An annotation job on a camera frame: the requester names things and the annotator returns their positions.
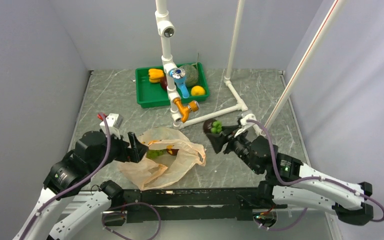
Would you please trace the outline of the dark red fake apple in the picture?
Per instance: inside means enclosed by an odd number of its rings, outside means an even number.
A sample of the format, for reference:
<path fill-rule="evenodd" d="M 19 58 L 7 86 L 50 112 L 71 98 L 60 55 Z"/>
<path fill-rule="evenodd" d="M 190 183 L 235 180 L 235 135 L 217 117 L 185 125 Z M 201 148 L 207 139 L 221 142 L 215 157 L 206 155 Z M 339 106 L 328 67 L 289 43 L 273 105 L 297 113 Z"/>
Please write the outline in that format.
<path fill-rule="evenodd" d="M 215 118 L 210 118 L 208 120 L 205 120 L 203 123 L 203 132 L 206 133 L 211 133 L 212 128 L 213 128 L 213 123 L 216 122 L 217 120 Z"/>
<path fill-rule="evenodd" d="M 177 156 L 178 155 L 178 152 L 179 152 L 179 149 L 176 149 L 176 148 L 167 148 L 166 149 L 166 152 L 171 155 L 171 156 Z"/>

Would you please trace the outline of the translucent orange plastic bag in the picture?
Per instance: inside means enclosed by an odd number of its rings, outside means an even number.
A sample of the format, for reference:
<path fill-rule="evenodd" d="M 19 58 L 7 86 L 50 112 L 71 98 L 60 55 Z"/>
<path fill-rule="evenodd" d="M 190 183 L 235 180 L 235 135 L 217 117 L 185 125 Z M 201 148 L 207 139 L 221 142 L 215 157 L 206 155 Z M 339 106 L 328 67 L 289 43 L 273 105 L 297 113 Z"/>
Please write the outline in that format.
<path fill-rule="evenodd" d="M 141 191 L 171 186 L 195 165 L 206 165 L 204 146 L 191 142 L 179 130 L 167 127 L 150 128 L 137 139 L 148 146 L 147 154 L 139 163 L 120 162 L 117 168 Z M 179 149 L 177 156 L 169 155 L 167 148 Z"/>

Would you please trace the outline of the green fake grape bunch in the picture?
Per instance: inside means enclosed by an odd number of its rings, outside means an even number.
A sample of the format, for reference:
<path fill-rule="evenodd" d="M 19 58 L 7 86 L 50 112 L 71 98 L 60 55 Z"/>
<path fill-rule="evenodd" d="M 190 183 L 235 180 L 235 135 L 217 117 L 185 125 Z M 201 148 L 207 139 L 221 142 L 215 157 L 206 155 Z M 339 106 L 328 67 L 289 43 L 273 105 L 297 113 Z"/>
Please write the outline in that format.
<path fill-rule="evenodd" d="M 219 134 L 223 130 L 222 123 L 218 120 L 215 120 L 210 125 L 210 132 L 212 134 Z"/>

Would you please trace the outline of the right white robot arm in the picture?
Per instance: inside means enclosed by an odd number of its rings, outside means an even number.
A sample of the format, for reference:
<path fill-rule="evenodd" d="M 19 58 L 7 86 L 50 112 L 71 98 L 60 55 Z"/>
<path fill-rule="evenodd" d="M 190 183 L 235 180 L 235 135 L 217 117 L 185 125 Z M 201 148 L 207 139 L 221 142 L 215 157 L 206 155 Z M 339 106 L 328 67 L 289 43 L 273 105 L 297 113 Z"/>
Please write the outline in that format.
<path fill-rule="evenodd" d="M 263 136 L 249 141 L 246 132 L 237 134 L 233 126 L 205 130 L 204 134 L 215 153 L 234 153 L 253 173 L 265 175 L 255 194 L 257 206 L 317 209 L 355 226 L 374 220 L 374 208 L 366 202 L 372 194 L 370 183 L 330 178 L 301 160 L 278 152 L 278 147 Z"/>

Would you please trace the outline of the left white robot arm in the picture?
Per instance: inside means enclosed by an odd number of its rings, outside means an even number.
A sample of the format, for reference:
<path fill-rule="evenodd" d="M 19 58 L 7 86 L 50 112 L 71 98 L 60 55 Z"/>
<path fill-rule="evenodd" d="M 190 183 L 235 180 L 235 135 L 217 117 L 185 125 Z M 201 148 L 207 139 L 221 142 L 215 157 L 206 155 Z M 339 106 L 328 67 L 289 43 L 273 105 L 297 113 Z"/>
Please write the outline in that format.
<path fill-rule="evenodd" d="M 44 240 L 65 207 L 101 168 L 112 161 L 139 163 L 149 147 L 133 132 L 128 133 L 128 139 L 102 130 L 86 132 L 74 149 L 51 167 L 35 207 L 14 239 Z"/>

